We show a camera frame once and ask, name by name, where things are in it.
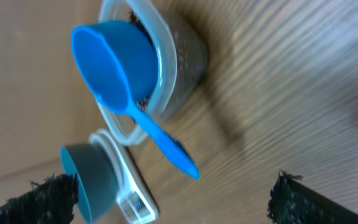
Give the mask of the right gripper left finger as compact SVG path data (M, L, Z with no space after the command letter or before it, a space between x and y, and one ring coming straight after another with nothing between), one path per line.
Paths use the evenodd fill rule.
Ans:
M0 206L0 224L70 224L79 202L77 174L52 175L32 190Z

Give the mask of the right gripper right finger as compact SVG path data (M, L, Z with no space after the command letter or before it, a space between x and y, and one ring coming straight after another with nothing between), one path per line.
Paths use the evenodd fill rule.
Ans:
M277 224L358 224L358 214L300 183L303 177L280 170L270 190L267 218Z

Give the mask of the blue plastic measuring scoop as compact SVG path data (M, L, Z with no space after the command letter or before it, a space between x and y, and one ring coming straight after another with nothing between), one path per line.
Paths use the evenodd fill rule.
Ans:
M71 48L98 103L134 119L176 168L198 179L198 168L180 142L136 105L157 84L157 56L144 33L119 20L79 25L71 32Z

